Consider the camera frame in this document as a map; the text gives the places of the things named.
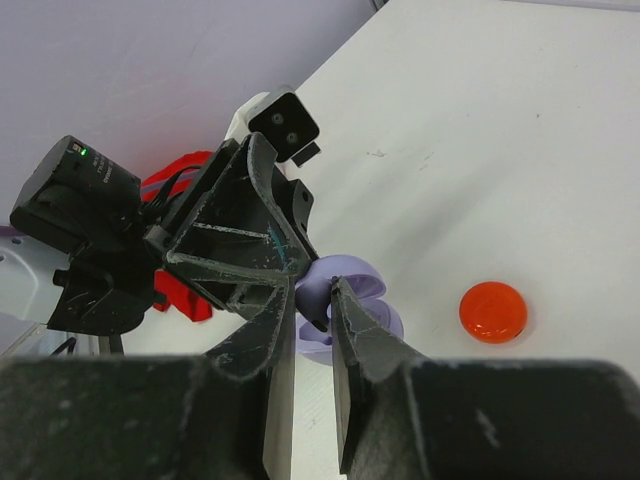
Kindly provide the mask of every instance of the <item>cable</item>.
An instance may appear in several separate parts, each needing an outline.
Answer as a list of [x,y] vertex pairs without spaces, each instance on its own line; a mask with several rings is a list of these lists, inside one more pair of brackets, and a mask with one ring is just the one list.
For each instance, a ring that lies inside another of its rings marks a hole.
[[180,176],[187,170],[197,170],[199,168],[201,168],[201,165],[190,165],[171,175],[164,185],[162,185],[160,190],[158,190],[156,196],[142,207],[142,215],[145,221],[154,223],[157,218],[164,213],[165,206],[167,205],[167,202],[170,201],[169,195],[171,194],[171,190],[173,190],[173,187],[180,179]]
[[124,348],[122,346],[122,337],[120,335],[109,335],[109,352],[111,354],[122,354]]
[[164,217],[167,213],[169,213],[169,211],[171,210],[171,207],[173,207],[173,204],[176,203],[176,200],[178,200],[182,194],[184,192],[180,192],[180,193],[176,193],[173,197],[171,197],[169,199],[169,201],[167,203],[164,204],[164,208],[162,209],[162,216]]
[[67,351],[67,355],[72,355],[73,351],[76,348],[76,343],[78,343],[78,341],[76,340],[76,337],[67,338],[64,342],[60,344],[58,348],[56,348],[53,351],[51,356],[60,355],[65,350]]

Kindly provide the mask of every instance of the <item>orange disc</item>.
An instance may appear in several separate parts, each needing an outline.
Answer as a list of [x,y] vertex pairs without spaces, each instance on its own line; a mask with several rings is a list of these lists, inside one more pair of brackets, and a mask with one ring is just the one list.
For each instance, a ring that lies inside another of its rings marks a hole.
[[509,285],[479,283],[462,297],[460,321],[465,330],[481,342],[508,342],[527,324],[527,304]]

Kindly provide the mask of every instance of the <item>purple toy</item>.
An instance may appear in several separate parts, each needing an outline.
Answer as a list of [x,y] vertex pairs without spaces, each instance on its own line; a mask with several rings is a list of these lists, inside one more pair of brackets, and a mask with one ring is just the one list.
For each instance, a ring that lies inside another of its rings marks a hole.
[[331,335],[319,331],[309,322],[329,323],[333,277],[344,277],[369,314],[397,337],[404,337],[398,312],[379,299],[387,287],[378,271],[360,258],[331,255],[316,260],[296,285],[296,307],[302,314],[296,319],[296,351],[314,361],[331,365]]

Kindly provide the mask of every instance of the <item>red cloth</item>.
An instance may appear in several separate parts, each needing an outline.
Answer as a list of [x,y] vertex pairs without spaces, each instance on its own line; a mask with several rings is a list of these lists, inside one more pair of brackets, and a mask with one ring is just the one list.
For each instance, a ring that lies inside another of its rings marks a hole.
[[[151,175],[144,182],[142,182],[143,189],[147,185],[167,180],[178,170],[188,167],[189,165],[204,164],[211,153],[212,152],[200,151],[189,153],[187,155],[184,155],[183,157],[180,157],[169,166],[163,168],[158,173]],[[186,190],[190,183],[191,178],[176,182],[174,187],[171,189],[171,195],[183,192],[184,190]],[[144,200],[145,202],[152,200],[158,192],[159,188],[160,186],[143,193],[142,200]],[[160,310],[161,312],[164,312],[171,305],[173,305],[187,317],[189,317],[193,322],[202,322],[203,320],[207,320],[213,316],[213,309],[211,308],[209,302],[207,302],[205,299],[203,299],[193,291],[189,290],[182,283],[180,283],[178,280],[176,280],[174,277],[163,270],[158,270],[156,272],[155,289],[167,296],[167,301],[165,303],[156,303],[153,305],[154,308]]]

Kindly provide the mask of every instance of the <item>black camera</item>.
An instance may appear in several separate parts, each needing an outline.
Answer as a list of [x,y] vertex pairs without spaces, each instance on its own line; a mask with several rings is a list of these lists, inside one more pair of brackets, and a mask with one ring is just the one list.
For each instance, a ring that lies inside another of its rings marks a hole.
[[301,166],[320,153],[314,142],[320,129],[289,87],[270,93],[249,110],[247,125],[250,131],[262,133],[276,149],[278,162],[292,159]]
[[65,253],[86,243],[118,251],[139,210],[140,179],[67,135],[22,187],[11,224]]

